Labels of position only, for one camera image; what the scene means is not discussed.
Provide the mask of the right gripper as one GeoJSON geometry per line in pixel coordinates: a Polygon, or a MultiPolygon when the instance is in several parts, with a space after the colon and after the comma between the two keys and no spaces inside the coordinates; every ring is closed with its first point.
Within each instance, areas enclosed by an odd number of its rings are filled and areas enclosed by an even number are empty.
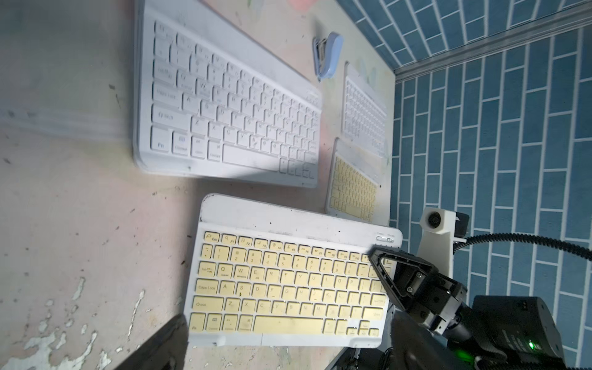
{"type": "Polygon", "coordinates": [[[417,324],[438,335],[457,324],[467,298],[465,285],[400,248],[375,245],[368,258],[390,302],[417,324]]]}

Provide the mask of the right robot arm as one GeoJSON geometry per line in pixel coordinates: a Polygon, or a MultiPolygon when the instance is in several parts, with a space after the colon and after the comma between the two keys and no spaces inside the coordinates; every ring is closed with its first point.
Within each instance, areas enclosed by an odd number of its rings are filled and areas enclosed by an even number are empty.
{"type": "Polygon", "coordinates": [[[478,295],[428,261],[374,246],[369,260],[398,309],[391,369],[565,369],[561,335],[541,298],[478,295]]]}

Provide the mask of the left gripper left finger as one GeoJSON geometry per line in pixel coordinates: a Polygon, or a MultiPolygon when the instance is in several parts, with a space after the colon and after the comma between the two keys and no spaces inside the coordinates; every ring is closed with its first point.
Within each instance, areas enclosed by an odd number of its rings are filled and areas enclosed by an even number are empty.
{"type": "Polygon", "coordinates": [[[183,369],[188,349],[188,336],[187,320],[183,314],[177,314],[116,369],[183,369]]]}

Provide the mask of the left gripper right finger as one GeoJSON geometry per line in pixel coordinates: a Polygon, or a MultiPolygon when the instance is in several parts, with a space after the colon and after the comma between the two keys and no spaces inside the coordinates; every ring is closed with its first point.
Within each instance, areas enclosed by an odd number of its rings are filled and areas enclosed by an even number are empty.
{"type": "Polygon", "coordinates": [[[391,369],[470,369],[405,312],[391,322],[391,369]]]}

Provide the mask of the yellow keyboard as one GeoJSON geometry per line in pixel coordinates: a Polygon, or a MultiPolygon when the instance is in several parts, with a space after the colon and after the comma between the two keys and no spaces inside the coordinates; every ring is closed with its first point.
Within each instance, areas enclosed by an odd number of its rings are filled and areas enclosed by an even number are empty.
{"type": "Polygon", "coordinates": [[[183,310],[188,342],[376,348],[389,300],[369,254],[401,244],[395,228],[208,194],[183,310]]]}
{"type": "Polygon", "coordinates": [[[380,177],[363,151],[336,138],[331,159],[325,212],[331,216],[377,224],[380,177]]]}

